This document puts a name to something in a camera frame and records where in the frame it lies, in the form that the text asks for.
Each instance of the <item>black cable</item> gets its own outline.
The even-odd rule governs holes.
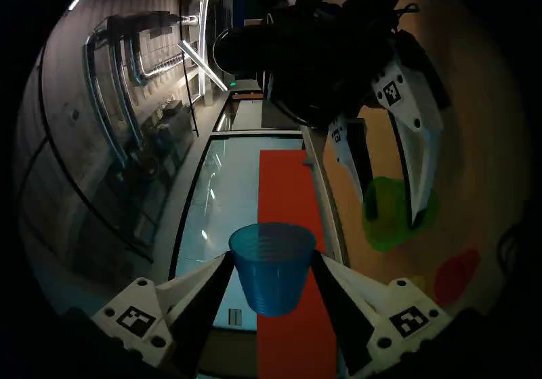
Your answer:
[[[23,221],[27,224],[28,228],[30,229],[32,235],[34,235],[34,238],[41,243],[44,247],[46,247],[48,250],[50,250],[52,253],[55,253],[54,248],[47,244],[45,241],[45,238],[43,238],[42,234],[36,228],[36,226],[30,221],[30,218],[26,214],[26,212],[22,211],[22,194],[24,193],[24,189],[26,188],[26,183],[28,182],[28,178],[30,177],[30,173],[32,172],[32,168],[34,168],[34,164],[36,163],[36,160],[39,156],[39,154],[43,151],[43,148],[45,147],[45,144],[49,141],[49,138],[45,136],[42,141],[39,143],[36,151],[30,158],[30,161],[28,162],[28,166],[24,170],[24,174],[22,176],[21,183],[19,185],[19,189],[17,191],[16,195],[16,201],[15,201],[15,208],[16,208],[16,217],[17,220],[19,216],[22,216]]]
[[[82,202],[84,202],[84,204],[87,206],[88,210],[97,218],[99,219],[100,221],[102,221],[102,223],[104,224],[104,226],[109,230],[111,231],[111,233],[117,237],[118,239],[120,239],[122,242],[124,242],[134,253],[136,253],[137,255],[141,256],[142,258],[144,258],[145,260],[149,261],[149,263],[153,263],[152,261],[152,258],[145,254],[144,252],[142,252],[141,250],[139,250],[138,248],[135,247],[135,245],[130,242],[128,239],[126,239],[126,237],[124,237],[120,231],[118,231],[113,225],[111,225],[107,219],[105,219],[105,217],[96,209],[96,207],[94,207],[94,205],[92,205],[92,203],[89,201],[89,199],[85,196],[85,194],[83,194],[83,191],[81,191],[81,189],[79,188],[79,186],[77,185],[77,183],[75,182],[75,180],[73,179],[73,177],[71,176],[70,172],[68,171],[68,168],[64,162],[64,160],[62,159],[62,156],[60,154],[60,151],[58,150],[58,147],[56,146],[56,143],[53,139],[53,136],[51,134],[51,128],[49,127],[49,121],[47,120],[47,114],[45,113],[45,103],[43,101],[43,61],[44,61],[44,57],[45,57],[45,50],[46,50],[46,47],[47,47],[47,43],[45,43],[45,45],[43,46],[43,49],[41,50],[41,57],[40,57],[40,61],[39,61],[39,71],[38,71],[38,101],[39,101],[39,109],[41,111],[41,121],[43,123],[43,127],[45,129],[45,135],[46,137],[48,138],[49,140],[49,145],[51,146],[51,150],[53,152],[53,155],[58,163],[58,165],[60,166],[60,169],[62,170],[62,173],[64,174],[64,176],[66,177],[66,179],[68,180],[68,183],[71,185],[71,187],[73,188],[73,190],[76,192],[76,194],[79,196],[79,198],[82,200]]]
[[[497,262],[505,276],[510,276],[514,270],[514,254],[517,250],[521,231],[521,222],[512,225],[502,234],[497,244]]]
[[[30,161],[28,162],[28,167],[26,168],[26,170],[24,170],[24,174],[22,176],[21,184],[19,185],[19,190],[17,191],[16,201],[15,201],[15,205],[16,205],[16,209],[17,209],[16,213],[17,214],[19,214],[20,205],[21,205],[21,202],[22,202],[22,194],[24,192],[24,188],[26,187],[26,183],[28,182],[28,177],[30,177],[30,173],[32,172],[32,168],[34,168],[34,164],[36,163],[36,160],[38,159],[39,154],[41,153],[41,151],[45,147],[45,144],[48,141],[49,141],[49,137],[46,135],[42,139],[42,141],[39,143],[38,148],[36,149],[36,151],[34,152],[32,157],[30,158]]]
[[[179,35],[181,43],[184,41],[182,34],[182,0],[179,0]],[[196,115],[194,114],[194,105],[192,103],[192,96],[190,95],[190,86],[188,84],[188,75],[186,74],[186,63],[184,62],[184,52],[182,52],[182,69],[184,71],[184,82],[186,84],[186,93],[188,94],[188,102],[190,103],[190,112],[192,113],[192,120],[194,121],[194,127],[196,128],[196,136],[199,137],[198,124],[196,123]]]

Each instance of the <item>metal pipe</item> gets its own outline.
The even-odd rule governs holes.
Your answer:
[[[131,74],[133,80],[139,85],[147,85],[151,79],[175,68],[182,63],[183,53],[179,53],[173,57],[168,58],[167,60],[156,64],[149,71],[145,71],[145,68],[143,67],[143,59],[141,57],[139,34],[136,33],[134,36],[131,36],[127,41]]]
[[[180,20],[183,26],[197,26],[199,24],[198,15],[181,16]]]
[[[124,118],[126,119],[126,122],[128,122],[135,143],[140,147],[143,145],[143,136],[141,135],[141,129],[136,114],[133,111],[128,89],[126,88],[120,39],[115,39],[113,37],[109,39],[109,59],[111,62],[114,88],[117,91]]]
[[[96,64],[94,61],[94,52],[96,50],[96,42],[103,39],[106,34],[105,29],[100,29],[90,36],[88,36],[85,45],[83,46],[83,68],[85,70],[85,82],[87,83],[87,88],[90,96],[90,104],[100,125],[102,126],[102,131],[104,132],[105,139],[109,144],[109,147],[113,151],[114,155],[119,160],[119,163],[122,168],[126,168],[128,162],[128,156],[124,151],[117,135],[114,132],[113,124],[111,123],[111,118],[106,110],[104,104],[104,98],[100,91],[100,84],[96,77]]]

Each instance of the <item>wall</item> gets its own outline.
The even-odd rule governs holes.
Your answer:
[[[51,32],[45,52],[42,81],[47,119],[70,174],[89,198],[92,198],[112,157],[87,96],[83,76],[83,44],[93,28],[107,16],[150,10],[168,10],[177,14],[176,4],[176,0],[81,0],[73,11],[66,12],[61,17]],[[178,38],[178,28],[170,35],[153,40],[150,40],[148,32],[142,33],[142,48],[148,54],[144,64],[156,64],[159,58],[178,54],[178,49],[175,50],[176,47],[172,46]],[[103,84],[110,113],[113,116],[117,113],[117,119],[120,119],[108,78],[110,68],[106,53],[102,54],[97,56],[100,85]],[[37,77],[36,65],[26,84],[17,124],[13,163],[16,187],[30,157],[45,136],[39,110]],[[182,67],[151,81],[144,89],[132,87],[130,92],[134,97],[136,112],[151,105],[158,106],[166,98],[185,100],[186,93],[177,90],[172,94],[171,91],[181,78]],[[122,129],[123,122],[117,120],[117,124],[119,129]],[[79,238],[79,227],[87,210],[67,183],[48,144],[38,156],[29,176],[21,209],[21,229],[24,233],[32,233],[31,236],[26,236],[25,241],[37,238],[43,246],[49,248],[48,252],[46,251],[48,256],[53,256],[54,259],[56,255],[60,261],[42,264],[43,253],[40,250],[29,251],[31,263],[34,266],[41,265],[39,270],[35,268],[35,272],[45,276],[49,273],[47,271],[50,271],[51,276],[54,276],[57,275],[59,267],[69,268],[73,246]],[[92,245],[95,238],[93,236],[86,241]],[[123,244],[108,231],[103,231],[100,239],[107,240],[111,247],[123,248]],[[52,286],[62,287],[63,280],[64,278],[55,278],[51,279],[50,283]],[[71,281],[70,277],[66,277],[66,282]],[[79,287],[80,283],[81,280],[74,281],[73,284],[66,283],[67,286],[63,289],[71,290],[70,287]],[[86,287],[85,290],[87,289],[92,292],[95,288]]]

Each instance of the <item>red strip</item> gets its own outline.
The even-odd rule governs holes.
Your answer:
[[[259,156],[258,222],[304,226],[325,252],[322,223],[305,151],[262,151]],[[297,308],[282,317],[257,316],[259,379],[332,379],[337,346],[312,272]]]

